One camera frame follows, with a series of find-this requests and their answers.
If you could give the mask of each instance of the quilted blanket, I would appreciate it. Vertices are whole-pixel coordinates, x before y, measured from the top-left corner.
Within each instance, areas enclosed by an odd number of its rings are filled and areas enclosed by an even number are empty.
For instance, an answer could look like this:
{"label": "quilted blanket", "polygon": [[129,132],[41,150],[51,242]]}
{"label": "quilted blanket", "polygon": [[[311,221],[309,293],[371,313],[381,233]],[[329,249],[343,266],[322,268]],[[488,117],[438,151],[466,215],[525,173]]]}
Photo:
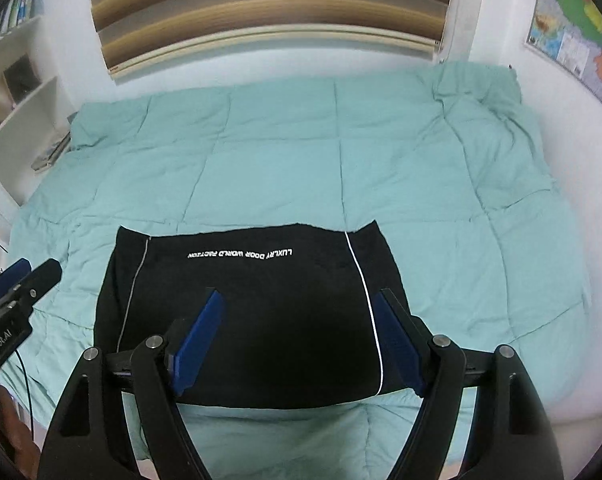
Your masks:
{"label": "quilted blanket", "polygon": [[[159,236],[296,222],[352,231],[372,220],[433,333],[485,351],[512,345],[546,403],[569,390],[588,343],[574,216],[515,72],[443,64],[85,104],[70,151],[11,235],[13,260],[63,268],[22,350],[34,415],[49,423],[92,344],[119,226]],[[25,401],[18,362],[0,381]],[[462,455],[472,404],[468,392],[450,460]],[[316,410],[181,412],[214,478],[363,480],[385,478],[418,407],[406,390]]]}

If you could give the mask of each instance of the cable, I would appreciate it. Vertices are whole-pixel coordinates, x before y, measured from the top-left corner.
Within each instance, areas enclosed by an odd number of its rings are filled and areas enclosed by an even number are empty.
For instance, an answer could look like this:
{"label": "cable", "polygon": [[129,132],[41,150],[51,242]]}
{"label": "cable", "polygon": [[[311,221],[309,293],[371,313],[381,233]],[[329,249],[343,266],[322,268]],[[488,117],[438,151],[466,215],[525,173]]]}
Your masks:
{"label": "cable", "polygon": [[2,250],[3,252],[5,252],[6,254],[8,254],[8,251],[6,251],[6,248],[5,248],[5,247],[3,247],[3,245],[2,245],[2,244],[0,244],[0,247],[1,247],[1,250]]}
{"label": "cable", "polygon": [[28,410],[30,411],[30,436],[32,437],[32,441],[34,442],[34,417],[32,416],[32,397],[30,396],[30,385],[28,384],[28,374],[25,371],[24,360],[21,359],[21,356],[19,355],[19,351],[15,350],[14,353],[17,354],[17,357],[19,358],[19,362],[21,363],[21,366],[22,366],[22,371],[24,372],[25,391],[28,394]]}

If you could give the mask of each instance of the white piping stripe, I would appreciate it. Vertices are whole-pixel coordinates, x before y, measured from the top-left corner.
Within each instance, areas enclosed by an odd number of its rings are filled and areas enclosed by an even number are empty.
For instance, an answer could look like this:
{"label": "white piping stripe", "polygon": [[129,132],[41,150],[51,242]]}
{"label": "white piping stripe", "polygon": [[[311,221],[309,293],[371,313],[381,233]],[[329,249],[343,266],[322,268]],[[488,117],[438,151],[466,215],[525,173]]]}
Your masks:
{"label": "white piping stripe", "polygon": [[126,323],[128,322],[128,313],[130,312],[130,303],[132,303],[132,293],[135,290],[135,283],[137,283],[137,276],[139,275],[139,270],[143,266],[143,262],[146,260],[146,254],[148,254],[148,242],[150,238],[146,238],[146,247],[143,250],[143,257],[141,258],[141,263],[139,267],[137,267],[137,272],[135,272],[135,277],[132,278],[132,287],[130,288],[130,295],[128,296],[128,305],[126,306],[126,315],[123,317],[123,325],[121,326],[121,333],[119,334],[119,340],[117,341],[117,352],[119,351],[119,346],[121,346],[121,340],[123,339],[123,332],[126,330]]}
{"label": "white piping stripe", "polygon": [[377,334],[377,324],[375,322],[375,315],[372,312],[372,303],[370,302],[370,294],[367,291],[366,279],[363,276],[363,271],[361,270],[361,266],[359,265],[357,256],[356,256],[356,254],[354,254],[354,250],[352,249],[352,244],[350,243],[350,237],[348,236],[347,232],[345,232],[345,239],[348,241],[348,247],[350,248],[350,253],[352,254],[352,258],[354,258],[354,263],[356,264],[357,269],[359,270],[359,276],[361,276],[361,282],[363,282],[363,290],[366,291],[367,307],[370,311],[370,320],[372,320],[372,331],[375,334],[375,343],[377,344],[377,352],[379,353],[379,367],[381,368],[381,381],[379,383],[379,390],[375,393],[375,395],[377,396],[378,394],[381,393],[381,389],[383,388],[383,359],[381,357],[381,346],[379,345],[379,335]]}

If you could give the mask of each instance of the window blind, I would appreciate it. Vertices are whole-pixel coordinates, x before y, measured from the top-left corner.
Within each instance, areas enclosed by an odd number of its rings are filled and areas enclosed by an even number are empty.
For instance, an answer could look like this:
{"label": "window blind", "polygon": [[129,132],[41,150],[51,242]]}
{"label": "window blind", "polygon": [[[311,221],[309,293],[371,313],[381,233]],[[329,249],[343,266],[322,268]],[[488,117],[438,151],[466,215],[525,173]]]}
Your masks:
{"label": "window blind", "polygon": [[192,49],[281,37],[345,38],[433,51],[449,0],[91,0],[117,75]]}

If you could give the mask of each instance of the white text on black fabric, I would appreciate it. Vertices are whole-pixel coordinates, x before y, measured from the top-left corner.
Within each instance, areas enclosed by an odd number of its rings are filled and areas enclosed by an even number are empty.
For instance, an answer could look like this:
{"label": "white text on black fabric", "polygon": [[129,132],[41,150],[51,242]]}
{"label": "white text on black fabric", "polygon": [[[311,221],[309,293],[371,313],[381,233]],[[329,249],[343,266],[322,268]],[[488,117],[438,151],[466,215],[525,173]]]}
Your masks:
{"label": "white text on black fabric", "polygon": [[190,253],[188,258],[255,258],[256,260],[269,260],[270,258],[280,258],[281,256],[292,256],[292,249],[278,249],[268,253],[255,253],[254,251],[201,251],[200,253]]}

